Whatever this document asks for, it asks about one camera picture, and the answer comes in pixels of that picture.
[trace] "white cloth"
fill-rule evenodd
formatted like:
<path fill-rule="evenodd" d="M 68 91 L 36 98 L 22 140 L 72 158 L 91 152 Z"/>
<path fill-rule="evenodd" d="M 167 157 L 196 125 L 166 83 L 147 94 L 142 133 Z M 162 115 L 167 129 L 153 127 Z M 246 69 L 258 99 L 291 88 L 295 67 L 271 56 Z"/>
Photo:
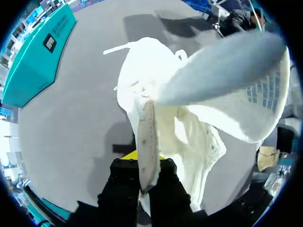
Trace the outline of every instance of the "white cloth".
<path fill-rule="evenodd" d="M 270 113 L 267 113 L 263 111 L 265 108 L 258 106 L 260 102 L 262 105 L 261 97 L 257 98 L 257 104 L 253 100 L 249 101 L 248 88 L 230 94 L 225 92 L 222 97 L 194 105 L 160 105 L 159 90 L 165 90 L 165 86 L 174 75 L 178 75 L 178 71 L 186 70 L 188 65 L 186 53 L 180 50 L 173 54 L 158 40 L 146 37 L 104 51 L 104 54 L 122 48 L 130 48 L 130 51 L 120 71 L 116 87 L 117 100 L 126 111 L 135 134 L 141 186 L 145 189 L 150 184 L 155 185 L 160 171 L 159 155 L 170 157 L 177 165 L 180 181 L 191 195 L 192 210 L 200 210 L 207 175 L 226 152 L 218 131 L 212 125 L 239 139 L 249 142 L 260 141 L 270 133 L 272 124 L 276 121 L 275 117 L 280 115 L 280 111 L 276 111 L 276 115 L 272 117 L 271 109 L 268 111 Z M 200 63 L 195 58 L 189 60 L 190 64 Z M 193 73 L 201 72 L 189 71 L 189 79 L 194 76 Z M 249 80 L 242 82 L 242 86 L 250 84 L 252 77 Z M 281 81 L 287 83 L 287 78 L 283 77 Z M 271 83 L 272 79 L 268 77 L 267 82 Z M 287 91 L 284 91 L 282 85 L 280 93 L 281 99 L 277 108 L 280 108 L 279 105 L 283 105 L 286 99 L 284 93 L 287 94 Z M 245 108 L 254 112 L 248 113 Z M 269 123 L 262 121 L 263 125 L 258 125 L 254 122 L 260 117 L 258 114 L 260 111 L 266 114 Z M 243 127 L 244 120 L 250 123 L 244 124 L 246 128 Z M 260 131 L 266 123 L 268 127 L 261 136 L 256 137 L 254 127 Z M 150 214 L 148 199 L 148 195 L 141 195 L 143 208 Z"/>
<path fill-rule="evenodd" d="M 200 121 L 242 141 L 264 140 L 288 93 L 289 53 L 279 42 L 276 35 L 254 32 L 205 47 L 159 88 L 157 101 L 187 105 Z"/>

